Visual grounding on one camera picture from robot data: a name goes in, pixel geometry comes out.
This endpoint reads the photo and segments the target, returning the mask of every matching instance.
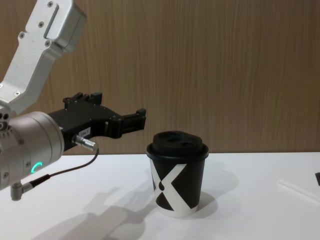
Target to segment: black paper cup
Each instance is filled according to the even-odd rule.
[[[155,202],[170,217],[185,217],[197,211],[207,145],[198,136],[166,131],[153,137],[147,147]]]

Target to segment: robotic arm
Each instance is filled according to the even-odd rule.
[[[20,200],[31,184],[21,179],[57,161],[76,145],[96,151],[96,136],[120,138],[143,130],[146,110],[121,116],[101,106],[102,93],[77,93],[64,108],[45,114],[19,114],[37,101],[56,59],[75,49],[86,22],[73,0],[38,0],[18,35],[19,46],[0,83],[0,190],[11,186]]]

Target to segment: bolt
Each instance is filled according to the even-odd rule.
[[[50,44],[51,44],[51,41],[49,41],[49,40],[45,41],[45,43],[44,43],[44,45],[45,45],[46,47],[49,47]]]

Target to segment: white x logo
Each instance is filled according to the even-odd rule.
[[[157,170],[155,168],[155,165],[152,160],[151,162],[151,173],[152,178],[155,184],[155,190],[154,195],[155,198],[163,193],[167,201],[169,202],[170,206],[174,211],[187,211],[190,210],[190,207],[187,205],[187,203],[184,201],[184,199],[180,196],[180,194],[177,192],[177,190],[172,186],[173,180],[176,179],[176,177],[181,173],[181,171],[186,167],[187,164],[177,164],[163,180],[160,179]],[[164,190],[161,190],[159,188],[160,182],[164,186]]]

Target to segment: white straw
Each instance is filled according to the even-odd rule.
[[[282,186],[285,186],[288,189],[291,189],[291,190],[293,190],[293,191],[295,191],[295,192],[297,192],[297,193],[299,193],[299,194],[301,194],[303,196],[306,196],[306,197],[308,197],[308,198],[310,198],[312,200],[315,200],[318,203],[320,203],[320,196],[315,195],[312,192],[309,192],[309,191],[307,191],[307,190],[305,190],[305,189],[303,189],[301,187],[298,187],[298,186],[296,186],[296,185],[294,185],[294,184],[292,184],[290,182],[287,182],[287,181],[284,181],[282,179],[279,179],[278,180],[278,184],[280,184]]]

